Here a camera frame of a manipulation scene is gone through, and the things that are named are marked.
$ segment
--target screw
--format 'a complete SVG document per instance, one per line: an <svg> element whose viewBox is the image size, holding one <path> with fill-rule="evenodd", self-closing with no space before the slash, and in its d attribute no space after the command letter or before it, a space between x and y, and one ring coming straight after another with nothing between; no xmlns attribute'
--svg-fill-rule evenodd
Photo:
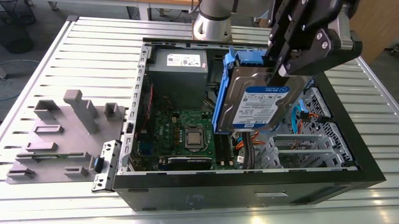
<svg viewBox="0 0 399 224"><path fill-rule="evenodd" d="M321 39L321 37L322 37L322 34L321 33L317 33L317 40L320 40Z"/></svg>
<svg viewBox="0 0 399 224"><path fill-rule="evenodd" d="M321 48L325 49L328 47L328 43L324 41L321 44Z"/></svg>

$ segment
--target cpu socket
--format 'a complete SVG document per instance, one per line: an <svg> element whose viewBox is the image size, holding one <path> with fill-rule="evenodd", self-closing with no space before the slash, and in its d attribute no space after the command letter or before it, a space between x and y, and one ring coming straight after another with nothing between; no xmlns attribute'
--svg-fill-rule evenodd
<svg viewBox="0 0 399 224"><path fill-rule="evenodd" d="M204 129L202 128L185 128L184 129L184 147L190 152L197 152L204 148Z"/></svg>

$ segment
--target metal bracket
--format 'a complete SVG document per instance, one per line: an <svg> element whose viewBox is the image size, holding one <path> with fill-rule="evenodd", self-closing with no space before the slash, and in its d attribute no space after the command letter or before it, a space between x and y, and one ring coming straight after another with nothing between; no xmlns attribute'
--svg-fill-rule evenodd
<svg viewBox="0 0 399 224"><path fill-rule="evenodd" d="M350 29L349 29L349 18L346 15L348 7L346 4L342 5L341 10L337 14L336 19L328 23L328 29L333 29L338 39L341 41L342 50L352 50L353 42L350 40Z"/></svg>
<svg viewBox="0 0 399 224"><path fill-rule="evenodd" d="M118 140L108 141L102 145L101 154L94 161L94 166L97 165L97 161L104 160L104 162L101 162L101 173L94 175L92 193L114 192L112 186L116 174L120 146L121 142Z"/></svg>

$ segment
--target barcode sticker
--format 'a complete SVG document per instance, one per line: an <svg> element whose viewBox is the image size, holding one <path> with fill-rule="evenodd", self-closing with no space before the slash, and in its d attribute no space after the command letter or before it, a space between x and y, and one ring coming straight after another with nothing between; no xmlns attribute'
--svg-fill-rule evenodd
<svg viewBox="0 0 399 224"><path fill-rule="evenodd" d="M238 163L244 163L244 157L240 156L240 155L237 156L237 162L238 162Z"/></svg>

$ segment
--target sticker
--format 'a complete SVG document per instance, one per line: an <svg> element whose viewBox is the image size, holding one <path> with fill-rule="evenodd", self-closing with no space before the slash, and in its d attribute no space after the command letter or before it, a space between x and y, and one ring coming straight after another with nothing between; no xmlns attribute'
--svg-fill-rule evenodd
<svg viewBox="0 0 399 224"><path fill-rule="evenodd" d="M264 126L277 110L276 101L282 99L289 88L282 86L250 86L245 89L232 124L236 128Z"/></svg>
<svg viewBox="0 0 399 224"><path fill-rule="evenodd" d="M168 54L166 66L200 67L200 55Z"/></svg>
<svg viewBox="0 0 399 224"><path fill-rule="evenodd" d="M238 163L244 163L244 157L240 156L240 155L237 156L237 162L238 162Z"/></svg>

